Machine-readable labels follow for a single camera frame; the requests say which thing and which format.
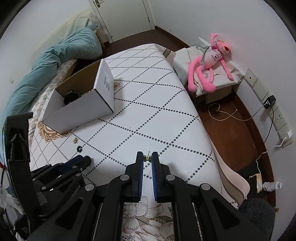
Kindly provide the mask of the patterned white tablecloth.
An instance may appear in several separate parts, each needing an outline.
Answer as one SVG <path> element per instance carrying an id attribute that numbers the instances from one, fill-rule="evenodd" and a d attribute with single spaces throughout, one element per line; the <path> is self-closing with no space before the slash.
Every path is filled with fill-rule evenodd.
<path id="1" fill-rule="evenodd" d="M 192 185 L 207 183 L 238 207 L 223 186 L 212 142 L 163 48 L 141 45 L 108 57 L 106 63 L 114 77 L 114 113 L 64 134 L 38 122 L 31 168 L 87 155 L 92 163 L 82 175 L 86 183 L 100 186 L 123 174 L 137 152 L 158 152 L 172 174 Z"/>

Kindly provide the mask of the white cardboard box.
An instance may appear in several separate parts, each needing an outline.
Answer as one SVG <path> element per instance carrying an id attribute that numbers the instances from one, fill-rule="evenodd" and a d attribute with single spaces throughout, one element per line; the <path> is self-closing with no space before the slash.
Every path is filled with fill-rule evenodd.
<path id="1" fill-rule="evenodd" d="M 114 78 L 105 59 L 98 60 L 59 84 L 42 123 L 58 133 L 114 113 Z"/>

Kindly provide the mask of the cloth covered side box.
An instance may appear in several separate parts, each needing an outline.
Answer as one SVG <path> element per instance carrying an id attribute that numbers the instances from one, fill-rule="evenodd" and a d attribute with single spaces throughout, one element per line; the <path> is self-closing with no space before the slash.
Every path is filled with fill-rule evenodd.
<path id="1" fill-rule="evenodd" d="M 210 103 L 229 95 L 244 77 L 230 57 L 229 44 L 212 34 L 209 43 L 201 38 L 196 46 L 177 51 L 174 70 L 191 96 L 204 95 Z"/>

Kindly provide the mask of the white plastic bottle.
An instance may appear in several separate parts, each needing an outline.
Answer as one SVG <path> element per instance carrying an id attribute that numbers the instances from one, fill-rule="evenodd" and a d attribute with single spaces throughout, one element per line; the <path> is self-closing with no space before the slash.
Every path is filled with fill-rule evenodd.
<path id="1" fill-rule="evenodd" d="M 272 192 L 282 188 L 282 183 L 280 182 L 265 182 L 262 185 L 264 191 Z"/>

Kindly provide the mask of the teal quilted blanket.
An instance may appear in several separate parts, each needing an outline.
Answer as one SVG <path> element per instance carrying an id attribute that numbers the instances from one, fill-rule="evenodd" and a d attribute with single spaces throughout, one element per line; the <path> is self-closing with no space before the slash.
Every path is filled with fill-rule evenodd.
<path id="1" fill-rule="evenodd" d="M 102 47 L 95 34 L 98 25 L 92 24 L 69 35 L 64 41 L 48 48 L 34 63 L 18 84 L 1 116 L 1 126 L 6 117 L 26 113 L 33 99 L 56 76 L 58 67 L 71 59 L 98 59 Z"/>

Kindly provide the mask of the pink panther plush toy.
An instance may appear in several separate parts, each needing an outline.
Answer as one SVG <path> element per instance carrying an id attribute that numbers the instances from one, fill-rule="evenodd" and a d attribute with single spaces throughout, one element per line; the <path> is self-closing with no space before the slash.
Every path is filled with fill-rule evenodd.
<path id="1" fill-rule="evenodd" d="M 206 93 L 216 91 L 214 82 L 214 72 L 212 67 L 220 62 L 228 79 L 233 81 L 234 78 L 228 69 L 224 56 L 230 53 L 230 47 L 227 43 L 217 38 L 217 34 L 211 33 L 211 45 L 207 46 L 204 53 L 189 64 L 188 68 L 188 90 L 191 93 L 197 92 L 194 83 L 194 74 L 196 73 L 201 86 Z"/>

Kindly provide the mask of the black plug adapter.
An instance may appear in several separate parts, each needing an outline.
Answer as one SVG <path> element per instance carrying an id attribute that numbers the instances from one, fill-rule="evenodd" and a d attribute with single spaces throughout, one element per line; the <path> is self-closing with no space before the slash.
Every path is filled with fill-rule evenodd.
<path id="1" fill-rule="evenodd" d="M 276 102 L 276 97 L 274 95 L 271 95 L 267 97 L 267 99 L 263 102 L 263 106 L 265 109 L 268 109 L 269 107 L 272 107 Z"/>

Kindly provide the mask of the white door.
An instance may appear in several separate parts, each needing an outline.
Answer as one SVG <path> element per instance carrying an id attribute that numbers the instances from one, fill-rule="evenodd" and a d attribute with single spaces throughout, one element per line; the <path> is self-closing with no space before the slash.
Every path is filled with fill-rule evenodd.
<path id="1" fill-rule="evenodd" d="M 155 29 L 148 1 L 90 0 L 89 4 L 109 43 Z"/>

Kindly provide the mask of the white wall socket strip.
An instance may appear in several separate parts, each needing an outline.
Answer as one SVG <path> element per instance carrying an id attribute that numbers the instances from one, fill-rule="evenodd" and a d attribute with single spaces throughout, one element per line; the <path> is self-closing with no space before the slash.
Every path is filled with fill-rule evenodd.
<path id="1" fill-rule="evenodd" d="M 250 68 L 247 68 L 244 80 L 251 87 L 263 108 L 266 110 L 266 114 L 269 116 L 271 123 L 277 132 L 280 144 L 274 147 L 284 148 L 290 145 L 293 142 L 292 129 L 290 128 L 274 94 Z"/>

